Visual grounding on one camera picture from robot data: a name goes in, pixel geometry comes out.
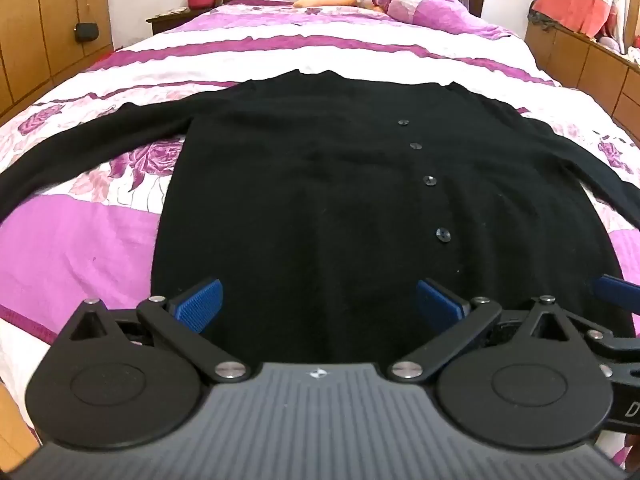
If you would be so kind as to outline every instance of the bedsheet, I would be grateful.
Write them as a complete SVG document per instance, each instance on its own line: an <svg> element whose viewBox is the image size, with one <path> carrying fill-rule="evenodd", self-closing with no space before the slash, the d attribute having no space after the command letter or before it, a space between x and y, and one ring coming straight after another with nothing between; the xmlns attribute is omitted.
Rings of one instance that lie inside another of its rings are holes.
<svg viewBox="0 0 640 480"><path fill-rule="evenodd" d="M371 10L273 2L219 7L53 89L0 128L0 171L41 140L126 102L174 100L291 70L457 82L547 122L640 185L633 140L589 96L538 70L515 36L454 36ZM148 295L159 214L181 145L182 139L155 142L44 189L0 226L0 378L28 422L26 384L76 306L98 297L109 308L132 308ZM585 191L624 277L640 283L640 232Z"/></svg>

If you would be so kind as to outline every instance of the blue gripper pad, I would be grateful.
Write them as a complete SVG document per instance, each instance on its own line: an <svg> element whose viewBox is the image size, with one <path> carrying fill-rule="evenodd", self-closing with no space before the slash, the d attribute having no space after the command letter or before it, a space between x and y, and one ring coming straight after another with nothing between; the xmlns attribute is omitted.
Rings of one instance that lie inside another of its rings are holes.
<svg viewBox="0 0 640 480"><path fill-rule="evenodd" d="M170 303L169 313L187 328L200 333L222 308L220 280L197 285Z"/></svg>
<svg viewBox="0 0 640 480"><path fill-rule="evenodd" d="M593 295L602 301L616 304L640 314L640 286L605 274L593 281Z"/></svg>
<svg viewBox="0 0 640 480"><path fill-rule="evenodd" d="M437 334L451 328L470 311L466 301L431 280L420 280L416 292L418 310Z"/></svg>

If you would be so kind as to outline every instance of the wooden wardrobe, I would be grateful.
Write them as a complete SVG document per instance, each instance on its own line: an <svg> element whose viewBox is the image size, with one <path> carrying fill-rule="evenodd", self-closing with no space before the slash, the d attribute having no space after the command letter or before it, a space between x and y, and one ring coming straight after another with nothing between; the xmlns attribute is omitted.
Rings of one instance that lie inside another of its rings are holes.
<svg viewBox="0 0 640 480"><path fill-rule="evenodd" d="M77 43L78 22L98 38ZM107 0L0 0L0 124L111 50Z"/></svg>

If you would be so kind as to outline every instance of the black knob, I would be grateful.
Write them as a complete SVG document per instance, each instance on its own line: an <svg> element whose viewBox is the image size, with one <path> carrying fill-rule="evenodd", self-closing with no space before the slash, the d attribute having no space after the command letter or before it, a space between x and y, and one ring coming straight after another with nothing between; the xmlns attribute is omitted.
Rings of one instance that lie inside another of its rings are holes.
<svg viewBox="0 0 640 480"><path fill-rule="evenodd" d="M540 336L551 333L564 335ZM436 391L453 421L478 438L557 449L589 438L609 414L613 391L598 364L561 310L538 304L510 342L453 361Z"/></svg>
<svg viewBox="0 0 640 480"><path fill-rule="evenodd" d="M65 447L113 449L166 435L193 412L195 368L180 356L135 345L102 302L83 303L26 391L38 433Z"/></svg>

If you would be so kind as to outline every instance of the black button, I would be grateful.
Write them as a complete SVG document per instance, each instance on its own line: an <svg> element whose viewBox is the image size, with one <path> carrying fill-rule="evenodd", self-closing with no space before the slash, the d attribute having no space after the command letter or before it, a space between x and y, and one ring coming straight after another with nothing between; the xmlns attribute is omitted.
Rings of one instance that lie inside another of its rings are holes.
<svg viewBox="0 0 640 480"><path fill-rule="evenodd" d="M437 229L436 236L438 237L438 240L440 240L445 244L451 241L451 233L448 230L446 230L444 227L439 227Z"/></svg>

